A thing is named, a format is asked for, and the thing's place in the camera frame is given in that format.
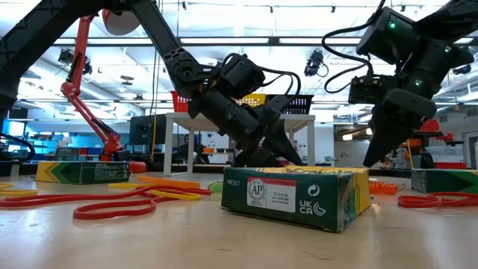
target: white table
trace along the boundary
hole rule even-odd
[[[307,127],[307,155],[308,165],[315,165],[315,139],[314,139],[314,121],[315,115],[281,115],[285,120],[285,131],[289,133],[289,140],[294,144],[294,134],[300,129]],[[193,172],[193,151],[194,143],[189,143],[187,147],[187,172],[171,173],[171,164],[173,159],[173,126],[178,124],[189,131],[189,137],[194,136],[194,132],[217,132],[219,129],[202,114],[196,119],[191,119],[187,113],[166,113],[166,146],[164,152],[164,175],[177,176]]]

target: rubber band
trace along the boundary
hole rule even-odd
[[[28,197],[37,195],[37,190],[10,189],[13,184],[0,183],[0,197]]]
[[[146,188],[146,187],[151,187],[151,186],[157,186],[155,184],[142,184],[142,183],[110,183],[108,184],[109,188],[113,189],[132,189],[132,188]],[[170,190],[170,192],[163,192],[163,191],[150,191],[150,193],[160,196],[160,197],[171,197],[171,198],[176,198],[180,200],[187,200],[187,201],[198,201],[201,199],[200,194],[194,194],[191,192],[185,192],[185,191],[173,191]]]
[[[151,194],[154,194],[158,197],[169,197],[169,198],[175,198],[178,200],[186,200],[186,201],[199,201],[201,200],[201,195],[200,194],[192,194],[188,193],[185,191],[149,191]]]
[[[450,199],[441,197],[463,197]],[[459,192],[437,192],[425,197],[401,196],[398,197],[398,206],[403,208],[433,208],[439,206],[478,206],[478,195]]]
[[[202,194],[210,195],[211,192],[207,190],[197,189],[184,189],[170,186],[150,186],[147,188],[137,188],[133,191],[127,191],[120,194],[44,194],[32,197],[15,197],[5,198],[0,200],[0,207],[5,208],[22,208],[29,206],[49,205],[57,202],[72,202],[72,201],[87,201],[87,200],[118,200],[123,198],[141,196],[148,199],[142,200],[130,200],[119,202],[103,202],[92,205],[83,205],[73,212],[73,217],[81,220],[101,220],[111,217],[123,217],[123,216],[139,216],[142,214],[148,214],[156,210],[156,204],[158,202],[166,202],[171,200],[177,200],[172,197],[158,197],[151,194],[150,191],[161,191],[164,193],[173,194]],[[145,208],[130,209],[130,210],[118,210],[118,211],[106,211],[106,212],[89,212],[96,209],[104,208],[117,208],[117,207],[130,207],[138,205],[148,205]]]
[[[441,198],[439,197],[417,197],[404,195],[398,197],[398,206],[403,208],[432,208],[440,206]]]

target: yellow rubber band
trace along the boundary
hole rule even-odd
[[[199,201],[201,200],[201,194],[192,194],[187,192],[182,192],[183,194],[172,194],[164,191],[148,191],[151,194],[154,194],[159,197],[170,197],[187,201]]]
[[[8,189],[12,187],[13,184],[0,183],[0,197],[28,197],[38,194],[37,190]]]
[[[156,184],[138,184],[138,183],[110,183],[108,188],[113,189],[134,189],[134,188],[145,188],[156,186]],[[159,197],[170,197],[187,201],[198,201],[201,199],[200,194],[192,194],[185,191],[174,191],[175,193],[165,192],[165,191],[149,191],[149,193],[154,194]]]
[[[108,188],[114,189],[134,189],[134,188],[146,188],[155,186],[154,184],[138,184],[138,183],[110,183]]]

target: cardboard box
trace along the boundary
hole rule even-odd
[[[412,169],[412,188],[425,194],[442,191],[478,194],[478,170]]]
[[[226,168],[224,210],[342,232],[370,205],[368,169]]]
[[[129,163],[104,161],[39,161],[38,182],[95,184],[127,182]]]

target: table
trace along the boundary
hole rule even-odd
[[[183,178],[206,186],[222,176]],[[29,178],[15,183],[35,186]],[[49,194],[108,191],[105,185],[48,182],[37,188]],[[220,195],[161,203],[142,217],[73,220],[72,211],[88,203],[0,211],[0,268],[468,269],[478,264],[477,208],[405,209],[397,207],[396,197],[375,196],[370,208],[335,234],[225,213]]]
[[[289,140],[294,144],[294,134],[300,129],[307,127],[307,156],[308,165],[315,165],[315,136],[314,121],[315,115],[281,115],[285,120],[285,131],[289,134]],[[194,120],[187,113],[166,113],[166,137],[164,153],[164,175],[177,176],[193,172],[193,143],[189,143],[187,148],[187,172],[171,173],[171,164],[173,159],[173,126],[178,124],[189,131],[189,137],[194,136],[194,132],[217,132],[219,129],[202,114]]]

